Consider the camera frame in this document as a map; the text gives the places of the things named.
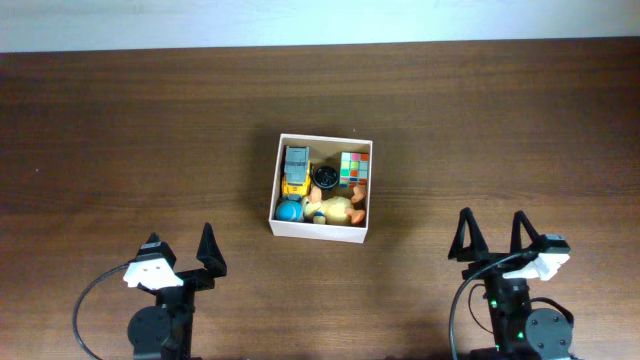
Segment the blue ball toy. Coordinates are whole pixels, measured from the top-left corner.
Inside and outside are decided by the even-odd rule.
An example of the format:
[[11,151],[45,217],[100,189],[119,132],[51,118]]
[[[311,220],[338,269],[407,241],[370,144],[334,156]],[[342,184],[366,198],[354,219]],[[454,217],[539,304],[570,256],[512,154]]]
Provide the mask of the blue ball toy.
[[300,202],[286,200],[282,201],[275,210],[276,220],[286,222],[303,222],[304,212]]

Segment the yellow grey toy truck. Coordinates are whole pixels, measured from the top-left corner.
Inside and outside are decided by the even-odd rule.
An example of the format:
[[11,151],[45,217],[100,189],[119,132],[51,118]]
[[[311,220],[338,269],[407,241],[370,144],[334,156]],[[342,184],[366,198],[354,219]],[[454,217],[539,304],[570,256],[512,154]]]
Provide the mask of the yellow grey toy truck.
[[310,148],[287,146],[281,179],[282,198],[299,201],[307,196],[311,187],[310,173]]

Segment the yellow plush dog toy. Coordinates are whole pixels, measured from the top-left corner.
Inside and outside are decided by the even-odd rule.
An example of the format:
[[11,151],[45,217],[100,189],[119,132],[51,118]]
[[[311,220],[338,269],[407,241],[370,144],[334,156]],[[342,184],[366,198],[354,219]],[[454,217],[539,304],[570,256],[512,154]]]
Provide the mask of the yellow plush dog toy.
[[312,186],[310,193],[301,200],[303,216],[307,221],[319,225],[358,225],[365,219],[366,211],[357,209],[355,205],[366,195],[366,188],[357,185],[353,188],[351,198],[334,196],[323,200],[322,190]]

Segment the small black round cap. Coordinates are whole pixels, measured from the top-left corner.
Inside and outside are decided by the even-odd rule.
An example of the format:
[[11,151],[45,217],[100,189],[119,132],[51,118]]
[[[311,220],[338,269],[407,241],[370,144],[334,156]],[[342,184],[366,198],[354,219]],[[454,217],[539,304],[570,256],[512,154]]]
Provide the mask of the small black round cap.
[[331,190],[339,184],[340,176],[335,168],[323,165],[314,170],[312,179],[320,189]]

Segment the multicolour puzzle cube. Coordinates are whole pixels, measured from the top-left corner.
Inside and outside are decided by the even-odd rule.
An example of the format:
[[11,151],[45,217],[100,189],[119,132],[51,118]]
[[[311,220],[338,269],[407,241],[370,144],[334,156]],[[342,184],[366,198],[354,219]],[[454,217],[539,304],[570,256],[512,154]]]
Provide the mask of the multicolour puzzle cube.
[[369,181],[370,158],[367,153],[342,152],[339,186],[342,188],[365,186]]

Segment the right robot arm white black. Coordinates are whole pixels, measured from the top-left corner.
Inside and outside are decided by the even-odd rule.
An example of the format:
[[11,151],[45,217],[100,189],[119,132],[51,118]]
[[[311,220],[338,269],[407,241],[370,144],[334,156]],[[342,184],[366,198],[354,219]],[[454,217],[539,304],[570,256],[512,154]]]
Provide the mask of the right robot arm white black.
[[[574,315],[547,297],[532,297],[528,281],[548,281],[570,259],[570,246],[557,234],[540,234],[526,214],[514,214],[509,251],[492,252],[470,208],[459,213],[448,253],[465,262],[463,282],[450,307],[448,339],[454,359],[572,359]],[[463,355],[455,340],[455,317],[464,291],[482,287],[494,345]]]

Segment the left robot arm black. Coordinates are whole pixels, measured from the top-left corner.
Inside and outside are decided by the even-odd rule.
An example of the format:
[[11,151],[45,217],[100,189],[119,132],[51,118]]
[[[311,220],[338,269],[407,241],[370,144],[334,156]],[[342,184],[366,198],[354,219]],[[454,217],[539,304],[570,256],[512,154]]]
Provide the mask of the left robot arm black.
[[123,280],[155,297],[155,304],[137,311],[127,336],[135,359],[189,359],[195,313],[195,294],[215,288],[215,280],[227,275],[227,265],[209,223],[196,252],[202,266],[176,272],[176,256],[155,233],[129,263]]

